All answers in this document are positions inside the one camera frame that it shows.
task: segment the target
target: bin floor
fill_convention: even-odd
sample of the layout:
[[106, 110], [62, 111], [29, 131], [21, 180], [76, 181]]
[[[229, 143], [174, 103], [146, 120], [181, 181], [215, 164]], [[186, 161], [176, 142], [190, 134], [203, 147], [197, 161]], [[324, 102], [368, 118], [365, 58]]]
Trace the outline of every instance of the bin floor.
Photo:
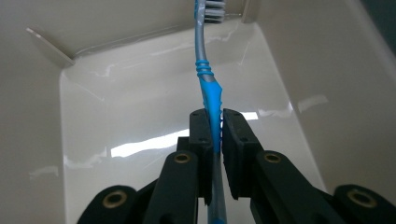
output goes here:
[[[189, 114], [203, 107], [195, 72], [194, 31], [165, 28], [89, 53], [61, 77], [67, 223], [102, 189], [141, 189], [160, 174]], [[324, 189], [276, 64], [256, 23], [205, 28], [205, 46], [223, 88], [223, 107], [246, 113], [264, 149], [284, 153]], [[233, 201], [223, 174], [229, 223], [254, 223], [248, 200]], [[200, 201], [199, 223], [206, 223]]]

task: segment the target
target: white plastic bin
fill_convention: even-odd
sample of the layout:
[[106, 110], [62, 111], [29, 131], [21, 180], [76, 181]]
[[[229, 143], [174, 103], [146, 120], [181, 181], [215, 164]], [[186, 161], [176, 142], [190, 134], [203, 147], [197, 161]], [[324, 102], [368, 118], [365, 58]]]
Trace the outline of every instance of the white plastic bin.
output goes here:
[[[396, 61], [360, 2], [247, 2], [205, 28], [223, 107], [315, 187], [396, 203]], [[203, 107], [192, 13], [181, 0], [1, 0], [1, 223], [76, 223], [100, 190], [158, 177]], [[229, 223], [253, 223], [224, 183]]]

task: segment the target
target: toothbrush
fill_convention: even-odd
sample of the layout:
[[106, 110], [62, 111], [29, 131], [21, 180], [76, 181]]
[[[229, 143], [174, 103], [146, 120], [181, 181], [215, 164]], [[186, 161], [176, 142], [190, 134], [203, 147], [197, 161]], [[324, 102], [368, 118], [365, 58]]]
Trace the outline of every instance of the toothbrush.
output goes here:
[[212, 202], [208, 206], [208, 223], [225, 224], [224, 191], [221, 178], [220, 135], [221, 135], [221, 91], [205, 54], [204, 23], [221, 23], [224, 20], [224, 0], [195, 0], [195, 56], [206, 114], [209, 116], [210, 132], [214, 148]]

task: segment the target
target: toothbrush head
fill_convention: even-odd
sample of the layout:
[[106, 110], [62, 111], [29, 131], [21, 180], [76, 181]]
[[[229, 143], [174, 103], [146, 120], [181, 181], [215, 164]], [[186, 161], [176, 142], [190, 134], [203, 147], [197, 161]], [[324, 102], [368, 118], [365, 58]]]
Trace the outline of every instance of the toothbrush head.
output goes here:
[[222, 23], [225, 17], [225, 0], [205, 1], [205, 23]]

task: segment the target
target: glossy plastic surface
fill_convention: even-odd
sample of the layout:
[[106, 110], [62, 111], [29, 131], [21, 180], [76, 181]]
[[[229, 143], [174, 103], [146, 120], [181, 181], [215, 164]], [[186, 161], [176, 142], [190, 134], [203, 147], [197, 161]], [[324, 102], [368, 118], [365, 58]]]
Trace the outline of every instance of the glossy plastic surface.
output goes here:
[[[202, 108], [193, 30], [82, 57], [61, 77], [67, 223], [100, 190], [141, 189], [158, 177]], [[281, 151], [317, 187], [318, 170], [265, 39], [239, 19], [206, 29], [207, 55], [223, 86], [223, 105], [246, 112], [264, 148]], [[248, 200], [225, 185], [229, 223], [251, 223]], [[200, 204], [200, 223], [206, 223]]]
[[329, 192], [354, 183], [396, 203], [396, 58], [360, 1], [258, 3]]

